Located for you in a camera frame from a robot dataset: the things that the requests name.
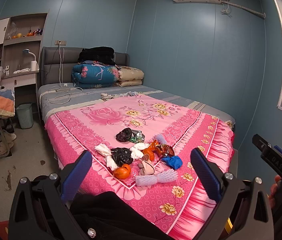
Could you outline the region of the orange brown snack bag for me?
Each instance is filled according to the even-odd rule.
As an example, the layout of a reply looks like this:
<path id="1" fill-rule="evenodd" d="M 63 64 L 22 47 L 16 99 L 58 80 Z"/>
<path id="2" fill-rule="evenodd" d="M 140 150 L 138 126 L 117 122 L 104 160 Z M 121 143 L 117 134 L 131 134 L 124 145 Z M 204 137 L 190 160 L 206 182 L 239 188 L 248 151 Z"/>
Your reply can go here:
<path id="1" fill-rule="evenodd" d="M 150 144 L 149 149 L 157 154 L 159 158 L 173 157 L 175 155 L 171 146 L 161 143 L 157 139 Z"/>

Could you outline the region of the grey padded headboard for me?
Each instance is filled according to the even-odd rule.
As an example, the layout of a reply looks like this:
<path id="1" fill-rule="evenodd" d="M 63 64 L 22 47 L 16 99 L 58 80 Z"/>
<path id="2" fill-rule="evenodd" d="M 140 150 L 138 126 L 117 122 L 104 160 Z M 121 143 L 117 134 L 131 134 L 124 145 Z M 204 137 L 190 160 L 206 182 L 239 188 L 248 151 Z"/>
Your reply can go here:
<path id="1" fill-rule="evenodd" d="M 61 67 L 61 82 L 72 83 L 72 68 L 77 65 L 82 48 L 76 47 L 43 47 L 40 58 L 40 86 L 59 83 Z"/>

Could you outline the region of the blue floral folded quilt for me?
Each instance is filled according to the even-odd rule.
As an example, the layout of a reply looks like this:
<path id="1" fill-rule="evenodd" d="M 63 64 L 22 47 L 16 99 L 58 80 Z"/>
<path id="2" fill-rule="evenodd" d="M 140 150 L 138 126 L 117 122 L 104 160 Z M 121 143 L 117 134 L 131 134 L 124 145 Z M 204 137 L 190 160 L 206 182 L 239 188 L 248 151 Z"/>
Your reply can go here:
<path id="1" fill-rule="evenodd" d="M 72 68 L 72 81 L 75 87 L 101 88 L 111 87 L 119 79 L 116 66 L 102 64 L 77 64 Z"/>

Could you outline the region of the green silver snack wrapper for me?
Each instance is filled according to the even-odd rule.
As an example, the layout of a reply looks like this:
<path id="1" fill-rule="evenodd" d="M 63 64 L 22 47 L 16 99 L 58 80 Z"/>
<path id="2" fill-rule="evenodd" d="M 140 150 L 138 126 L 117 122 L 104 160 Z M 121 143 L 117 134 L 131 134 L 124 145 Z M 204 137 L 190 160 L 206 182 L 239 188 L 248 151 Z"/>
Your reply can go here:
<path id="1" fill-rule="evenodd" d="M 142 131 L 137 131 L 137 130 L 131 131 L 130 142 L 137 144 L 140 142 L 144 142 L 144 140 L 145 140 L 145 135 L 142 133 Z"/>

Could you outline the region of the white foam fruit net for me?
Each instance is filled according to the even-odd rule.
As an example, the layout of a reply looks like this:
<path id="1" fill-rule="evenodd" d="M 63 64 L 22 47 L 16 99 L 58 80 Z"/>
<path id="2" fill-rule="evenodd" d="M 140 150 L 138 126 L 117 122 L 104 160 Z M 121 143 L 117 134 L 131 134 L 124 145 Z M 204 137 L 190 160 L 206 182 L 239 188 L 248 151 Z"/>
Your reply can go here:
<path id="1" fill-rule="evenodd" d="M 176 181 L 178 173 L 175 170 L 166 170 L 152 175 L 136 176 L 135 182 L 137 186 L 152 186 L 155 184 L 165 184 Z"/>

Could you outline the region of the orange peel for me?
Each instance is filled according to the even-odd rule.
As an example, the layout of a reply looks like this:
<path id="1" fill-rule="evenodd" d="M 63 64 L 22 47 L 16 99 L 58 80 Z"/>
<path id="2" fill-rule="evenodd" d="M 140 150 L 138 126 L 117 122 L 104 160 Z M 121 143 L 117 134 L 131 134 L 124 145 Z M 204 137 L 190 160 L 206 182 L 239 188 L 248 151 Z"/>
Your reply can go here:
<path id="1" fill-rule="evenodd" d="M 155 154 L 151 148 L 146 148 L 143 150 L 143 160 L 145 161 L 154 161 Z"/>
<path id="2" fill-rule="evenodd" d="M 117 179 L 126 179 L 130 176 L 131 168 L 129 164 L 123 164 L 113 171 L 113 176 Z"/>

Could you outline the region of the pink floral bed sheet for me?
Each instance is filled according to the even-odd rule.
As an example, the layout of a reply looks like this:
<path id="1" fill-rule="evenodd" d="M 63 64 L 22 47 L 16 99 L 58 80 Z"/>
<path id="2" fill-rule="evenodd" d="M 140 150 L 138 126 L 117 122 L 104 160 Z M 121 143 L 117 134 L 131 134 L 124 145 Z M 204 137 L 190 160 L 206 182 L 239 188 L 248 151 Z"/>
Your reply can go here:
<path id="1" fill-rule="evenodd" d="M 60 165 L 91 152 L 84 193 L 114 192 L 174 239 L 194 238 L 215 206 L 191 150 L 223 172 L 234 154 L 234 133 L 218 117 L 144 94 L 62 108 L 45 128 Z"/>

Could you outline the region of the small dark purple plastic bag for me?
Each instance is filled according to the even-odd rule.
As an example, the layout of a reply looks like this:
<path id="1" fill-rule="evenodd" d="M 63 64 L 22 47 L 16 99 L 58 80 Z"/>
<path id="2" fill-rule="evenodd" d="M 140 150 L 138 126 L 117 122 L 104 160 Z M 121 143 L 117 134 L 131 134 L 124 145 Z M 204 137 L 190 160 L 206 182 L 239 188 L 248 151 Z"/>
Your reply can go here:
<path id="1" fill-rule="evenodd" d="M 119 142 L 128 142 L 132 138 L 132 129 L 125 128 L 116 135 L 116 140 Z"/>

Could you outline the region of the purple foam fruit net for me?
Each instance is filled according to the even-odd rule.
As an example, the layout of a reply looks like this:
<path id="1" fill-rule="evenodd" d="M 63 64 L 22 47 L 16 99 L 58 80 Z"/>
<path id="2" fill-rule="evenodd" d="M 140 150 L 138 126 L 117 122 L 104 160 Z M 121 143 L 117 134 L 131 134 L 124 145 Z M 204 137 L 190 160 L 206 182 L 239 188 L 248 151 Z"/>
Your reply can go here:
<path id="1" fill-rule="evenodd" d="M 166 145 L 167 144 L 167 141 L 162 134 L 155 135 L 154 140 L 156 141 L 157 145 Z"/>

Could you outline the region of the large black plastic bag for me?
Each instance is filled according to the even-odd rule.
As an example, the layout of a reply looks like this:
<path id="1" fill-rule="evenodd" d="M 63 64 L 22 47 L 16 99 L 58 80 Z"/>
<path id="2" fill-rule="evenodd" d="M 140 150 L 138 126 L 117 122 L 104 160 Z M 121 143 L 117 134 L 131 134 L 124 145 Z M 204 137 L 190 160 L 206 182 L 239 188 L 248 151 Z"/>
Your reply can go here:
<path id="1" fill-rule="evenodd" d="M 133 158 L 131 157 L 132 151 L 129 148 L 112 148 L 112 159 L 117 164 L 118 167 L 123 166 L 124 164 L 132 164 Z"/>

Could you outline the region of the pink cloth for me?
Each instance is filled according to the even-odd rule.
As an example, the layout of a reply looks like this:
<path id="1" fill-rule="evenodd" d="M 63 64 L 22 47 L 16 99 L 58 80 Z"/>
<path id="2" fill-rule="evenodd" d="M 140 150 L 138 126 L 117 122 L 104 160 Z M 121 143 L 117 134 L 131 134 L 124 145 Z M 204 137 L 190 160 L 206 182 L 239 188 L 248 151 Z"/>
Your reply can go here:
<path id="1" fill-rule="evenodd" d="M 139 168 L 139 175 L 146 176 L 146 175 L 153 175 L 155 174 L 155 168 L 151 161 L 145 161 L 143 158 L 138 163 Z"/>

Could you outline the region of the white tissue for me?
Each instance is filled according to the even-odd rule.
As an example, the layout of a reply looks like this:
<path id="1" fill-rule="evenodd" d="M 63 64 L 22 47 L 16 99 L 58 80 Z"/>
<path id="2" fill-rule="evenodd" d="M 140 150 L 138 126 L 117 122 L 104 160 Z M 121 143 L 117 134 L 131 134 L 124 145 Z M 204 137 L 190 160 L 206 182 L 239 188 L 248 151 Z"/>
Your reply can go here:
<path id="1" fill-rule="evenodd" d="M 111 171 L 114 171 L 118 168 L 118 165 L 116 164 L 116 162 L 113 160 L 111 155 L 107 155 L 105 157 L 105 161 L 106 161 L 106 166 L 107 168 L 109 168 Z"/>
<path id="2" fill-rule="evenodd" d="M 95 150 L 103 157 L 111 156 L 111 150 L 105 144 L 99 144 L 95 146 Z"/>
<path id="3" fill-rule="evenodd" d="M 149 143 L 139 142 L 130 148 L 131 158 L 133 160 L 142 159 L 144 153 L 143 150 L 150 146 Z"/>

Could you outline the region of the blue plastic bag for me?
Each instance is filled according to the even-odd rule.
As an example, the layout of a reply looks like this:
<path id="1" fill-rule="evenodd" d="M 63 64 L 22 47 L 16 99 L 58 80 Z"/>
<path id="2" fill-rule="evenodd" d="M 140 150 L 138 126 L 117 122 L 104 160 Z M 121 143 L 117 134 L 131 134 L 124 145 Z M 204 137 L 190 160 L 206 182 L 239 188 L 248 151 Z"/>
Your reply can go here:
<path id="1" fill-rule="evenodd" d="M 181 168 L 181 166 L 183 165 L 183 161 L 179 156 L 172 156 L 172 157 L 167 156 L 161 158 L 161 161 L 163 161 L 168 167 L 174 170 Z"/>

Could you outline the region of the black clothing pile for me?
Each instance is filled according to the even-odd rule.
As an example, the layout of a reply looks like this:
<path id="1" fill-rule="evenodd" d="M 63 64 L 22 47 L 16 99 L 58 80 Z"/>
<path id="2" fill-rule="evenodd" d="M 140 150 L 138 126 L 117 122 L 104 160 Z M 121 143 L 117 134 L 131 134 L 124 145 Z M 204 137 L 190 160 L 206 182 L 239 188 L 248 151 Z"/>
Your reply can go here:
<path id="1" fill-rule="evenodd" d="M 98 61 L 100 63 L 114 66 L 114 49 L 111 47 L 93 47 L 84 48 L 78 58 L 78 62 L 83 63 L 85 61 Z"/>

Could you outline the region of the bed with grey mattress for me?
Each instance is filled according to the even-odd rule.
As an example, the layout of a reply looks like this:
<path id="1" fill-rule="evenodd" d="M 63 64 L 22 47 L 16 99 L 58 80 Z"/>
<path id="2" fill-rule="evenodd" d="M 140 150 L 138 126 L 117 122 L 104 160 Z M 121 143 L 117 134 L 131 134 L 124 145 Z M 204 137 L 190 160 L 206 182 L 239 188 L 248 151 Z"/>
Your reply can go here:
<path id="1" fill-rule="evenodd" d="M 47 122 L 48 118 L 57 112 L 104 102 L 101 96 L 107 94 L 110 97 L 118 95 L 124 98 L 135 99 L 143 99 L 145 96 L 147 96 L 158 101 L 164 101 L 172 103 L 173 105 L 187 107 L 189 109 L 194 109 L 203 113 L 217 116 L 217 118 L 226 122 L 232 130 L 235 130 L 235 119 L 231 115 L 221 110 L 192 99 L 183 98 L 179 95 L 174 95 L 162 90 L 156 90 L 144 85 L 128 87 L 114 85 L 111 87 L 86 88 L 80 90 L 76 89 L 72 83 L 69 83 L 65 88 L 67 90 L 65 92 L 61 92 L 59 83 L 48 84 L 39 87 L 38 99 L 42 120 L 44 122 Z"/>

